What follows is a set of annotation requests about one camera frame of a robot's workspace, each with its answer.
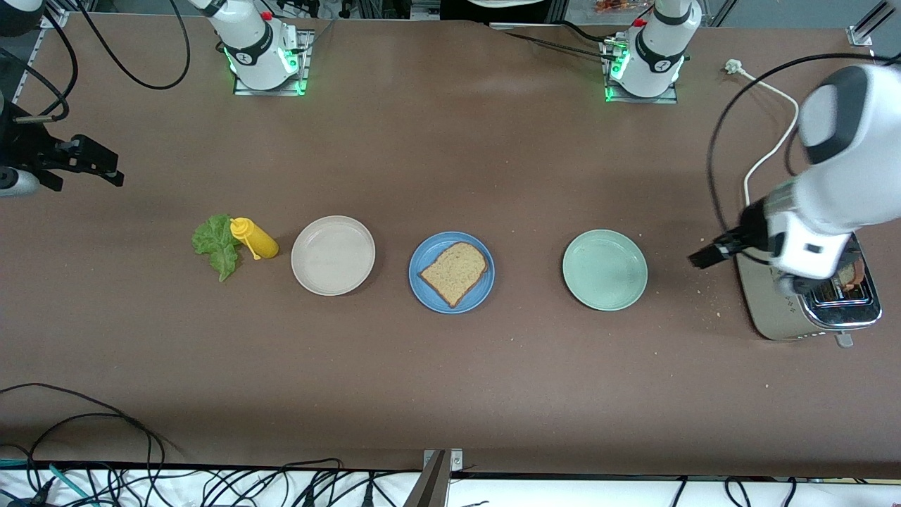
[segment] blue plate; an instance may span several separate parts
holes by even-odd
[[[419,276],[419,273],[434,263],[442,252],[461,241],[475,246],[482,255],[485,255],[485,260],[488,261],[488,271],[483,273],[482,278],[476,282],[476,286],[467,292],[466,296],[463,296],[457,308],[451,308],[451,305],[447,304],[447,301],[443,300],[438,292]],[[488,293],[491,292],[494,285],[495,260],[491,258],[491,253],[482,242],[466,233],[454,231],[438,233],[423,241],[413,252],[413,258],[410,259],[410,288],[413,289],[413,294],[426,307],[438,313],[455,314],[470,311],[488,297]]]

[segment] blue cable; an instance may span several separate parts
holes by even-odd
[[[71,490],[74,491],[75,493],[78,493],[78,495],[81,496],[81,498],[83,498],[83,499],[85,499],[85,500],[87,500],[88,498],[90,498],[90,496],[88,496],[87,493],[85,493],[85,490],[79,488],[77,484],[75,484],[75,483],[73,483],[72,481],[70,481],[70,480],[68,479],[68,477],[66,477],[65,475],[63,475],[62,472],[60,472],[60,470],[57,469],[56,466],[50,465],[50,466],[49,466],[49,469],[50,469],[50,472],[51,472],[52,474],[54,474],[54,475],[56,476],[57,479],[59,479],[63,484],[65,484],[66,486],[68,486],[69,489],[71,489]],[[97,502],[91,502],[91,504],[94,505],[94,507],[100,507],[100,503],[97,503]]]
[[[29,507],[28,503],[26,503],[25,500],[13,496],[11,493],[6,491],[5,489],[0,489],[0,494],[3,494],[5,496],[12,498],[13,502],[18,502],[20,505],[22,505],[22,507]]]

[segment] gray floor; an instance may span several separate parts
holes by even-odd
[[[708,0],[711,12],[724,0]],[[185,15],[196,15],[187,0],[176,0]],[[570,0],[567,19],[580,24],[623,23],[622,15],[595,12],[596,0]],[[723,26],[742,28],[843,28],[855,24],[877,0],[739,0]],[[120,13],[170,14],[168,0],[99,0],[98,10]],[[20,58],[31,53],[36,33],[18,38],[0,39],[0,46]],[[878,54],[892,55],[901,51],[901,14],[896,14],[873,36]],[[22,72],[8,61],[0,60],[0,92],[11,97]]]

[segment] plate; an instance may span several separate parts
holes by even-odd
[[[323,217],[307,226],[294,241],[291,269],[313,294],[340,296],[366,280],[376,262],[376,242],[359,221]]]
[[[569,244],[563,255],[563,279],[586,306],[615,311],[642,296],[648,285],[648,264],[631,239],[597,229]]]
[[[434,263],[435,259],[437,259],[442,252],[450,248],[453,244],[461,241],[475,246],[482,255],[485,255],[485,260],[488,262],[488,271],[482,273],[482,278],[479,278],[476,285],[463,296],[463,299],[460,300],[457,307],[451,308],[451,305],[443,300],[441,296],[438,295],[438,292],[419,276],[419,273],[423,272],[425,268]],[[495,260],[491,258],[491,253],[488,251],[487,247],[474,236],[466,233],[447,231],[430,237],[416,248],[416,251],[413,252],[413,257],[410,259],[409,278],[410,288],[413,289],[413,294],[428,309],[437,311],[438,313],[463,313],[477,307],[488,297],[488,293],[491,292],[491,288],[495,285]]]

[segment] white plate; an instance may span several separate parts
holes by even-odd
[[[369,230],[350,217],[323,217],[294,241],[291,269],[313,294],[339,296],[366,280],[376,262],[376,242]]]

